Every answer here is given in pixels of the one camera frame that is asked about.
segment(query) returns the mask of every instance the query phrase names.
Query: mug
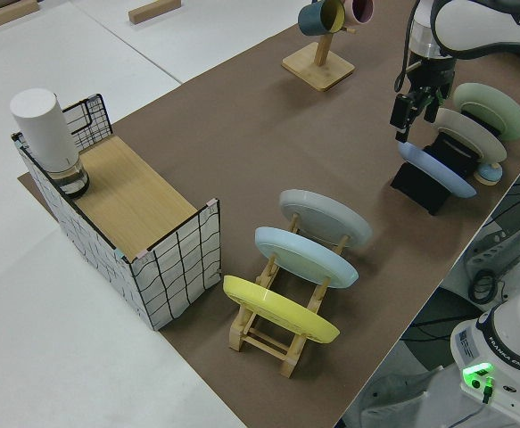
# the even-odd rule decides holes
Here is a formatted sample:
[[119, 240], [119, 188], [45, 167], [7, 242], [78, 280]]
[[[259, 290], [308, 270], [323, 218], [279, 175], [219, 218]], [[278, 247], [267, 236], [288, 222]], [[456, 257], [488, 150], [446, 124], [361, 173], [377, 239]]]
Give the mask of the mug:
[[343, 0], [345, 8], [345, 26], [366, 24], [373, 17], [375, 4], [373, 0]]
[[305, 36], [336, 33], [345, 22], [345, 8], [341, 0], [319, 0], [302, 8], [297, 22]]

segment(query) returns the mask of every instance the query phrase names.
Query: pink mug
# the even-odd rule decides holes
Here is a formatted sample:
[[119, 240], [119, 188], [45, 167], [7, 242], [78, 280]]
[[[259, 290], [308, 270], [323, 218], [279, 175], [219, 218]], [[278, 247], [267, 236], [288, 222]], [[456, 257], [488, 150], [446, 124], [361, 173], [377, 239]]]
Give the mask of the pink mug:
[[345, 27], [366, 24], [373, 17], [373, 0], [343, 0], [345, 6]]

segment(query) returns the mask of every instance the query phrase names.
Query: wooden shelf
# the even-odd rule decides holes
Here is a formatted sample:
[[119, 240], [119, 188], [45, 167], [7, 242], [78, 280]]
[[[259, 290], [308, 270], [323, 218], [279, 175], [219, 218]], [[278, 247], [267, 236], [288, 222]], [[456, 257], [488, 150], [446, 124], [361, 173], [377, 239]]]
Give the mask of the wooden shelf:
[[91, 146], [80, 159], [90, 185], [75, 203], [129, 260], [196, 212], [118, 136]]

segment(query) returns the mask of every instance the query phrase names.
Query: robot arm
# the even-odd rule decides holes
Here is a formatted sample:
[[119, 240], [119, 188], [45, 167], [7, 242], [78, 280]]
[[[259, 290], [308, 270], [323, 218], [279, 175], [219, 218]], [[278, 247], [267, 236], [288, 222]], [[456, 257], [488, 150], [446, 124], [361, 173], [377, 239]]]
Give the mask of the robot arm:
[[441, 50], [458, 59], [520, 53], [520, 0], [438, 0], [430, 25]]
[[399, 92], [408, 75], [410, 90], [397, 95], [392, 109], [397, 140], [407, 140], [412, 122], [424, 110], [425, 120], [435, 120], [450, 95], [456, 59], [496, 52], [520, 53], [520, 0], [417, 0], [395, 85]]
[[520, 423], [520, 294], [457, 325], [450, 347], [462, 390]]

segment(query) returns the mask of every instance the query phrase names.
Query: yellow plate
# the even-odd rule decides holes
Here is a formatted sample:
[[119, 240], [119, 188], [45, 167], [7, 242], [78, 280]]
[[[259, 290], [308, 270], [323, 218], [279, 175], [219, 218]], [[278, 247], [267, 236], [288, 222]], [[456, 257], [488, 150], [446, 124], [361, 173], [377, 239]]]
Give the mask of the yellow plate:
[[224, 276], [227, 297], [293, 333], [319, 343], [329, 343], [337, 327], [286, 297], [235, 276]]

